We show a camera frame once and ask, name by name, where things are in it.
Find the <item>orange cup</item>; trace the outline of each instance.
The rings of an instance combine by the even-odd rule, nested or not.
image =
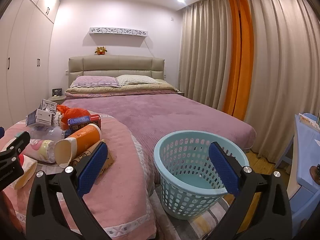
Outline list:
[[[94,123],[81,128],[68,138],[58,141],[54,146],[57,164],[66,168],[69,163],[102,138],[101,130]]]

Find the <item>chair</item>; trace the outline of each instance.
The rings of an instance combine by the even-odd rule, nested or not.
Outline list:
[[[313,120],[313,121],[316,121],[316,122],[318,121],[318,117],[316,117],[316,116],[313,115],[313,114],[304,113],[303,115],[306,116],[306,117],[308,117],[308,118],[310,118],[310,119]],[[290,164],[290,165],[292,164],[292,159],[290,159],[290,158],[288,158],[288,157],[286,156],[287,153],[288,153],[288,151],[289,151],[289,149],[290,149],[290,147],[292,146],[292,144],[293,144],[293,136],[292,136],[292,138],[291,138],[288,146],[287,146],[286,149],[284,150],[283,154],[281,155],[280,159],[277,161],[277,163],[276,163],[276,165],[275,165],[275,169],[280,165],[280,163],[281,163],[282,161],[284,161],[284,162],[286,162],[286,163],[288,163],[288,164]]]

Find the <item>wall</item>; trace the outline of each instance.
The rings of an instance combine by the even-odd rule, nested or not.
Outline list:
[[[144,30],[148,37],[89,34],[90,27]],[[49,91],[68,88],[66,70],[70,57],[93,55],[97,46],[106,46],[112,55],[152,57],[146,43],[155,57],[165,59],[166,81],[177,86],[181,34],[180,11],[131,0],[64,0],[52,31]]]

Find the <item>plush toy on headboard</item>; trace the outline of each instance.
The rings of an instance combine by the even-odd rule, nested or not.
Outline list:
[[[95,53],[97,53],[98,55],[104,55],[106,52],[108,52],[106,50],[106,48],[103,46],[103,47],[97,47],[97,50]]]

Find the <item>cardboard box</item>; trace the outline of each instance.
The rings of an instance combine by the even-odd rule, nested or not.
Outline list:
[[[53,126],[53,118],[57,112],[57,105],[55,102],[43,99],[39,108],[27,115],[26,126]]]
[[[94,149],[98,146],[98,144],[100,142],[105,142],[105,140],[102,139],[102,140],[98,141],[97,143],[95,143],[94,145],[92,145],[89,149],[87,149],[85,152],[83,152],[78,157],[76,157],[73,161],[71,161],[69,165],[72,167],[75,167],[84,156],[91,155],[91,153],[94,151]],[[99,172],[99,176],[102,175],[114,162],[115,161],[113,159],[113,156],[112,156],[110,150],[108,149],[108,157],[107,157],[102,169]]]
[[[39,109],[56,114],[57,112],[57,103],[42,99]]]
[[[100,115],[98,114],[71,118],[68,120],[69,129],[71,130],[72,133],[80,130],[81,128],[85,127],[89,123],[96,124],[101,130],[101,119],[100,119]]]
[[[37,109],[33,111],[31,114],[28,114],[26,118],[26,126],[29,125],[46,125],[52,126],[53,125],[53,113],[49,113],[47,111]]]

